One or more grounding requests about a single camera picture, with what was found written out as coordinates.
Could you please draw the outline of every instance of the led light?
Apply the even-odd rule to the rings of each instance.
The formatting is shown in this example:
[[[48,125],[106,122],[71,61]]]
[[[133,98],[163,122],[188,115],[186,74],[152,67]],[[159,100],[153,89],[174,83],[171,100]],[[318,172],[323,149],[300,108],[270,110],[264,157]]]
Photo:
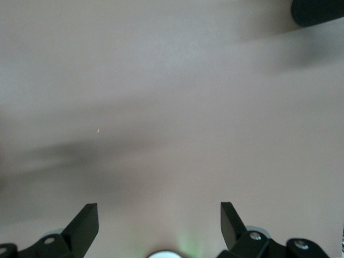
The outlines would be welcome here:
[[[160,252],[150,255],[148,258],[183,258],[183,257],[171,251],[160,251]]]

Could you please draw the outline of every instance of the black object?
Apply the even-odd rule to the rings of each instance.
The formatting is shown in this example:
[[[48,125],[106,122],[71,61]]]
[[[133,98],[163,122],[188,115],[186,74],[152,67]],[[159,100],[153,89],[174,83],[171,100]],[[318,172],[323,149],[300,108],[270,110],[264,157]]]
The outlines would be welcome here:
[[[308,27],[344,16],[344,0],[293,0],[291,14],[294,21]]]
[[[221,203],[221,231],[228,250],[218,258],[329,258],[314,242],[289,239],[286,246],[258,231],[248,231],[232,203]]]
[[[87,204],[61,234],[47,235],[20,252],[15,244],[1,244],[0,258],[82,258],[98,230],[97,204]]]

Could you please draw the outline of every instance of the white light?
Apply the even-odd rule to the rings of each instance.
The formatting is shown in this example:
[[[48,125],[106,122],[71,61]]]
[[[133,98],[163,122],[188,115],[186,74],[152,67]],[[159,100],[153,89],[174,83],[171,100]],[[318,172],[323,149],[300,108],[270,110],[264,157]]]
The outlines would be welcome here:
[[[148,258],[182,258],[180,255],[171,251],[161,251],[150,255]]]

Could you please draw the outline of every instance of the metal screw head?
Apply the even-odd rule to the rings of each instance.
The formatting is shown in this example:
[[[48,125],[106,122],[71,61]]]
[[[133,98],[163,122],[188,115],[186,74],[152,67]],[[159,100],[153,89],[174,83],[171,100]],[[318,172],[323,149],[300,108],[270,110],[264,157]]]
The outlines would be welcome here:
[[[7,252],[7,248],[6,247],[0,248],[0,254],[4,254],[6,252]]]
[[[294,242],[294,244],[302,250],[308,250],[309,249],[308,245],[302,240],[296,240]]]
[[[47,238],[46,240],[44,240],[44,244],[45,245],[49,245],[50,243],[54,242],[55,239],[54,238]]]
[[[249,235],[253,240],[261,240],[262,237],[257,233],[257,232],[251,232],[251,234]]]

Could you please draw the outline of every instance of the beige floor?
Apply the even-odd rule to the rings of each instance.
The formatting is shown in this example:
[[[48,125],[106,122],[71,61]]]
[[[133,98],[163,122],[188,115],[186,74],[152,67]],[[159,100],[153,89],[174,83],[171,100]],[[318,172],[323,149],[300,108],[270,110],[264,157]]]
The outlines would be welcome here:
[[[225,248],[220,202],[341,254],[344,20],[285,0],[0,2],[0,242],[97,202],[86,257]]]

